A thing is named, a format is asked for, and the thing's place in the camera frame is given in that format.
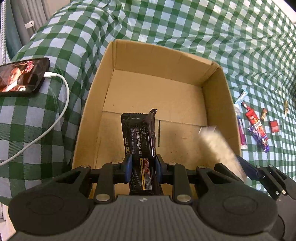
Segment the gold snack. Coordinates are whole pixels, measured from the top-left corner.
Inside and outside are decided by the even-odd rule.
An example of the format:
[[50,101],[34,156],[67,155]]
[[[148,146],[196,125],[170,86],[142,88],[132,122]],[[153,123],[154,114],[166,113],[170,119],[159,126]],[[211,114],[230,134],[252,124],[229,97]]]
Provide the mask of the gold snack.
[[285,116],[287,116],[288,115],[288,101],[286,99],[284,100],[283,108],[284,108],[284,114],[285,114]]

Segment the red kitkat style bar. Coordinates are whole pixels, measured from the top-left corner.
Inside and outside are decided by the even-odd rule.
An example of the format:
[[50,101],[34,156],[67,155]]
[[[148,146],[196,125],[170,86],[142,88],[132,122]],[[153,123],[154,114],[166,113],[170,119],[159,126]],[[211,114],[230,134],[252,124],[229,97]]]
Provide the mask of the red kitkat style bar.
[[244,101],[241,103],[241,105],[247,110],[247,113],[245,115],[252,125],[255,125],[257,122],[259,122],[257,114],[251,107],[249,107]]

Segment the clear pack of crackers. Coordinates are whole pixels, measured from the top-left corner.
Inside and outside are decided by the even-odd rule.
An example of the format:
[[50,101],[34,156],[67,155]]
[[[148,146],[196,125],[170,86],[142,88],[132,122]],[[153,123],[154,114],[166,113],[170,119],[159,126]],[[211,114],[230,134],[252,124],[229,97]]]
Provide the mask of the clear pack of crackers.
[[242,182],[245,182],[247,176],[236,154],[215,127],[204,126],[199,130],[198,146],[201,154],[199,165],[213,169],[216,164],[222,163]]

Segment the open cardboard box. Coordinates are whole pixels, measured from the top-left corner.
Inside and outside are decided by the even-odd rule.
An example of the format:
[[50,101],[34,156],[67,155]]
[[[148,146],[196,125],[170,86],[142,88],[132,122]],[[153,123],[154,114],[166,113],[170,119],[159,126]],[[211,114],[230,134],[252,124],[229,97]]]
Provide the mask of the open cardboard box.
[[125,157],[121,115],[156,109],[156,153],[167,163],[199,165],[199,130],[215,127],[241,154],[234,103],[214,61],[147,43],[107,45],[83,108],[73,167],[101,168]]

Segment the black smartphone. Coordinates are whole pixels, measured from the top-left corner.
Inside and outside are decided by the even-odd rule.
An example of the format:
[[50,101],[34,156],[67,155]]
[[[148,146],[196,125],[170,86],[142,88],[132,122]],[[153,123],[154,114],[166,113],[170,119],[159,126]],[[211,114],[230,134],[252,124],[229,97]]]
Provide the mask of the black smartphone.
[[28,59],[1,66],[1,96],[32,96],[42,86],[49,71],[49,58]]

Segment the black chocolate bar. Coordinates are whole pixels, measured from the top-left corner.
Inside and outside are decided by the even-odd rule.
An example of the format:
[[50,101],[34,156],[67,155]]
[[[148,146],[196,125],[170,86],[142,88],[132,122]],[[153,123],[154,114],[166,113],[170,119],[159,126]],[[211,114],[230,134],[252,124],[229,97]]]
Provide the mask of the black chocolate bar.
[[155,114],[123,113],[121,125],[125,153],[132,156],[132,173],[129,181],[131,195],[162,195],[156,164]]

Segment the small red gold candy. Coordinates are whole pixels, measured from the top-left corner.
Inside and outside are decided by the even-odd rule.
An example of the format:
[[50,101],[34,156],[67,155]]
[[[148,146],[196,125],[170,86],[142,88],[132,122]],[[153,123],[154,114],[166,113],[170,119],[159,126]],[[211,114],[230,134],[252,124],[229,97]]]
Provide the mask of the small red gold candy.
[[266,108],[263,108],[261,111],[260,119],[263,121],[267,121],[267,113],[268,110]]

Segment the purple tube snack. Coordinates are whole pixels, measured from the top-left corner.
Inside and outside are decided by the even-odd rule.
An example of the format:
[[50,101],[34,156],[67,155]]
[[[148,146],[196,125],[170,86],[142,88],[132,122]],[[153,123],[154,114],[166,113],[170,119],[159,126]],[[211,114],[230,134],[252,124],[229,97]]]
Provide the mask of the purple tube snack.
[[238,131],[239,131],[239,136],[240,136],[240,146],[241,146],[241,149],[244,150],[244,149],[247,149],[247,141],[246,141],[246,137],[245,137],[243,121],[242,121],[242,118],[241,118],[239,105],[234,104],[234,111],[235,111],[236,118],[237,118],[237,123],[238,123]]

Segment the light blue stick packet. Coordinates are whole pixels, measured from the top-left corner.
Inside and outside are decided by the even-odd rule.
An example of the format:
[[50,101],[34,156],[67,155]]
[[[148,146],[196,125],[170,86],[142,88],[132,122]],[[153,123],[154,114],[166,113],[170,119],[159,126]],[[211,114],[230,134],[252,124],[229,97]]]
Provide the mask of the light blue stick packet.
[[244,101],[245,97],[247,97],[248,91],[246,89],[243,90],[243,92],[240,94],[238,99],[234,102],[234,104],[241,105],[242,102]]

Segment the grey curtain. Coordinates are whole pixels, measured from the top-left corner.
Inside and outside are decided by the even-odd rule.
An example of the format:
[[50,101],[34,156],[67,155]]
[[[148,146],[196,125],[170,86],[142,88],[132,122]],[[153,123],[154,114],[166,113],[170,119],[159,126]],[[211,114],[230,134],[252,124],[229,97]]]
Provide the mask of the grey curtain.
[[5,14],[1,26],[5,28],[6,53],[10,59],[50,18],[46,1],[6,1],[1,13]]

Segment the red snack packet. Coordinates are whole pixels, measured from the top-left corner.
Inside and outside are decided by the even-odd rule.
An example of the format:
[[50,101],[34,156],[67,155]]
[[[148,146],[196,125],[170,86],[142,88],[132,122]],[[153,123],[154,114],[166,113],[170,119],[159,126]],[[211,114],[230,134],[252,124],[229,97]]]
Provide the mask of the red snack packet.
[[272,133],[277,133],[280,131],[280,126],[278,125],[278,122],[276,120],[272,120],[269,123]]

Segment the purple candy bar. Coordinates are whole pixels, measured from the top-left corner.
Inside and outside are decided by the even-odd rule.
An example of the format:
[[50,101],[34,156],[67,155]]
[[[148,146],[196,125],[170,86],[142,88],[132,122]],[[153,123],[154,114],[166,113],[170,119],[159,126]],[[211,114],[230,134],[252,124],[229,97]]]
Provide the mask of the purple candy bar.
[[254,125],[251,125],[247,128],[248,132],[253,136],[255,141],[258,145],[262,148],[262,150],[267,153],[269,152],[269,144],[268,144],[268,137],[265,132],[260,132],[258,129],[255,128]]

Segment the orange red chip packet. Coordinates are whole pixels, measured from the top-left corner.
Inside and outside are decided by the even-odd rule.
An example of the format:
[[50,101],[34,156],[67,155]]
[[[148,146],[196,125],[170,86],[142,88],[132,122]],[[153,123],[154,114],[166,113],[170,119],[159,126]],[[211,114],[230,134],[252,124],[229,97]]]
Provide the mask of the orange red chip packet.
[[257,122],[253,125],[254,128],[254,133],[257,135],[258,138],[260,138],[261,140],[268,140],[268,136],[265,132],[264,126],[262,125],[261,122]]

